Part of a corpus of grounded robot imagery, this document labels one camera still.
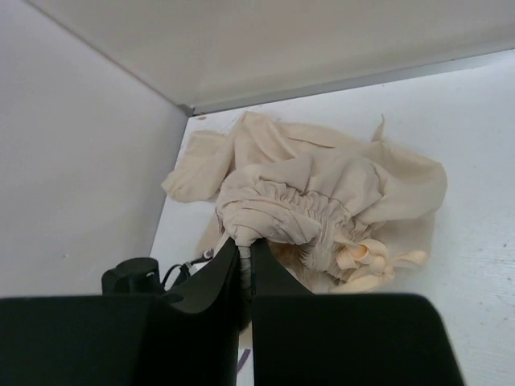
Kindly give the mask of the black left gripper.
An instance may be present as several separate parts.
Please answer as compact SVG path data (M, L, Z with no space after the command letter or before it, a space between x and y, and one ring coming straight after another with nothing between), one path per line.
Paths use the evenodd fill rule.
M213 249L203 251L192 261L175 264L160 275L159 263L151 257L137 257L121 262L101 277L101 292L112 294L156 294L182 285L214 258Z

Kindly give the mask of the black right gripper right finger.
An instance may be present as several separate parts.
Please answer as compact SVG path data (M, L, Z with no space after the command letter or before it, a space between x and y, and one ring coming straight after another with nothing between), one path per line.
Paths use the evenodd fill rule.
M415 294L316 295L251 246L256 385L462 385L439 313Z

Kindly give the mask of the beige drawstring trousers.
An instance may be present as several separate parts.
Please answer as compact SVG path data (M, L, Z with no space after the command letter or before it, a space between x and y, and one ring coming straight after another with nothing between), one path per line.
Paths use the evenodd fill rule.
M214 200L199 251L233 240L240 254L242 323L250 322L250 247L266 240L277 259L316 293L358 294L424 266L427 235L443 204L447 174L433 159L316 125L243 113L232 130L191 135L163 182L181 203Z

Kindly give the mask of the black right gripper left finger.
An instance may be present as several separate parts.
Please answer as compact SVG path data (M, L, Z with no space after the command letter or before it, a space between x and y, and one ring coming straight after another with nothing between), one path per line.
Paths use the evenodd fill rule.
M233 385L239 252L214 259L163 295L1 301L4 385Z

